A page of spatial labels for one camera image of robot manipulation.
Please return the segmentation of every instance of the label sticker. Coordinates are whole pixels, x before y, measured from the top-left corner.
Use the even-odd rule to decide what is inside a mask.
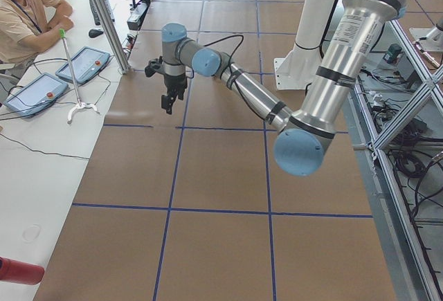
[[[350,47],[367,56],[381,30],[381,23],[368,17],[344,15],[331,42]]]

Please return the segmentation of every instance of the silver pole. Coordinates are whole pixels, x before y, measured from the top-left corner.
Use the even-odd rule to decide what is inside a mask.
[[[72,59],[69,55],[68,50],[68,43],[66,42],[66,37],[64,35],[64,30],[60,29],[60,37],[63,41],[63,47],[64,52],[66,53],[66,58],[68,60],[69,70],[71,71],[71,77],[72,77],[72,83],[74,84],[74,90],[75,90],[75,96],[77,98],[77,104],[69,111],[68,113],[68,125],[72,123],[72,115],[81,109],[93,109],[96,113],[100,114],[100,112],[97,110],[97,106],[94,104],[88,104],[86,102],[82,101],[82,98],[80,97],[80,92],[78,90],[78,84],[77,84],[77,78],[75,76],[74,66],[72,65]]]
[[[123,52],[116,29],[114,28],[114,24],[112,23],[112,19],[107,12],[105,2],[103,0],[92,0],[92,2],[96,7],[98,16],[100,17],[100,21],[103,26],[103,30],[106,34],[109,44],[111,45],[117,62],[120,65],[122,73],[125,74],[130,69],[130,65],[127,61],[125,52]]]

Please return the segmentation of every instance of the beige shirt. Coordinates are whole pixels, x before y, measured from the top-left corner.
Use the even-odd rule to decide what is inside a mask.
[[[29,14],[43,33],[48,30],[44,7],[54,7],[61,0],[26,0],[22,8]],[[36,56],[37,51],[18,44],[18,41],[40,33],[32,21],[11,0],[0,0],[0,60],[20,63]]]

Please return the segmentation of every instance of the tablet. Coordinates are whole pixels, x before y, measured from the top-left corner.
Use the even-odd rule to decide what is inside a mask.
[[[106,66],[110,56],[108,52],[88,46],[80,49],[71,58],[77,83],[84,84],[95,77]],[[71,70],[67,62],[55,74],[61,79],[72,83]]]
[[[18,92],[11,94],[3,105],[21,117],[31,117],[50,107],[67,88],[66,82],[43,73]]]

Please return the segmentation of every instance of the electronic device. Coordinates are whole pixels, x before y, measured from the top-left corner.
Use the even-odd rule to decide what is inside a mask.
[[[73,57],[72,65],[75,78],[78,84],[84,84],[97,75],[107,64],[111,55],[108,52],[96,48],[85,46],[81,48]],[[55,72],[56,76],[72,82],[71,70],[66,62]]]
[[[140,2],[132,11],[131,16],[127,19],[127,27],[130,30],[137,31],[145,19],[148,5],[145,2]]]
[[[407,82],[407,89],[410,89],[416,82],[420,83],[420,76],[418,75],[414,66],[411,64],[407,55],[401,56],[397,69],[403,79]]]
[[[383,60],[385,60],[387,64],[394,64],[397,61],[401,51],[402,49],[399,44],[391,44],[383,56]]]
[[[103,34],[103,29],[100,28],[93,28],[88,32],[89,38],[95,38]]]
[[[109,16],[111,17],[112,21],[115,22],[116,19],[114,17],[114,13],[112,11],[111,4],[109,3],[109,0],[103,0],[103,1],[105,2],[106,10],[107,10]],[[91,6],[91,12],[94,17],[94,23],[97,26],[99,26],[100,25],[100,18],[98,17],[98,12],[97,12],[96,7],[94,6],[92,0],[89,0],[89,5]]]
[[[12,94],[3,105],[26,118],[50,107],[68,88],[54,75],[43,73],[20,91]]]

